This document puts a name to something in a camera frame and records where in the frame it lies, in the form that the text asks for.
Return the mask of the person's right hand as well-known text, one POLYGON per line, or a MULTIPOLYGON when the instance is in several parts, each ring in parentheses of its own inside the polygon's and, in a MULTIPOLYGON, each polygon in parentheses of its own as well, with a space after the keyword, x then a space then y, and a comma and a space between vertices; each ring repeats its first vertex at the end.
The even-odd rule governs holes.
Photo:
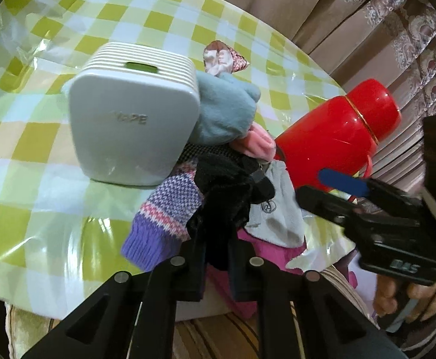
POLYGON ((376 277, 376 293, 373 308, 380 317, 395 314, 400 300, 397 298, 400 290, 405 290, 404 302, 416 300, 414 308, 406 316, 405 321, 425 321, 436 315, 436 284, 423 286, 414 283, 405 285, 402 281, 383 275, 376 277))

